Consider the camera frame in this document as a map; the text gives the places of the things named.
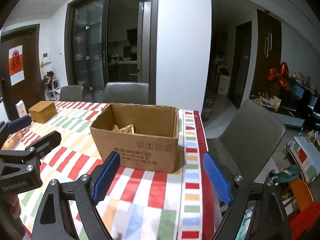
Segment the brown woven box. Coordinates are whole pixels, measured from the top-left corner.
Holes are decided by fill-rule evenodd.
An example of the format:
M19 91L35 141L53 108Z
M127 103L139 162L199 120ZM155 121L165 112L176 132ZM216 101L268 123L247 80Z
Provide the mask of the brown woven box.
M57 114L53 101L40 101L29 109L29 113L34 122L46 123Z

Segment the door handle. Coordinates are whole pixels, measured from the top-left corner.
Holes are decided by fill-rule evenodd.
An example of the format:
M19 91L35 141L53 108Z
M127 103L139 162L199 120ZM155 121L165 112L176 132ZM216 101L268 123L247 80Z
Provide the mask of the door handle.
M266 37L264 39L264 56L265 57L269 56L269 39L268 39L268 37Z
M272 49L272 33L271 33L271 31L268 32L268 39L270 40L270 49L269 50L271 50Z

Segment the open cardboard box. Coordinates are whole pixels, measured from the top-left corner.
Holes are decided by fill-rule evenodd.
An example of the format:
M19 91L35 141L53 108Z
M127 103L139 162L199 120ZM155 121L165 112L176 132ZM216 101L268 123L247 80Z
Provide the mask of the open cardboard box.
M113 132L133 124L137 134ZM111 151L121 155L121 165L129 168L172 173L179 137L178 109L111 103L90 127L102 160Z

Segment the tablecloth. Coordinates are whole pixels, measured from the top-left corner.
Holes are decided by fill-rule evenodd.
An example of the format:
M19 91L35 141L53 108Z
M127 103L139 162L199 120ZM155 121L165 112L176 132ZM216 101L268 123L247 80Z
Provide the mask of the tablecloth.
M41 160L42 187L19 194L21 220L32 232L37 209L51 179L74 181L102 163L90 132L107 104L55 102L58 114L32 123L16 150L56 130L61 143ZM183 165L173 174L120 167L97 210L114 239L211 239L214 233L212 186L202 166L207 151L197 111L179 110L179 151ZM75 201L69 201L76 231L87 239Z

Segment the red balloon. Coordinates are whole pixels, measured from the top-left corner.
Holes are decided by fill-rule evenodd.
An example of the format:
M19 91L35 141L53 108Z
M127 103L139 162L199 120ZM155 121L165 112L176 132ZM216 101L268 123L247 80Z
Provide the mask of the red balloon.
M285 62L282 62L280 64L280 75L281 76L287 76L289 75L288 65Z
M279 78L279 72L276 68L270 68L269 74L268 74L268 80L270 82L275 81L277 78Z
M290 90L290 85L287 82L287 80L285 80L284 77L282 77L282 76L279 77L279 83L280 83L280 86L282 86L285 90L287 90L287 91Z

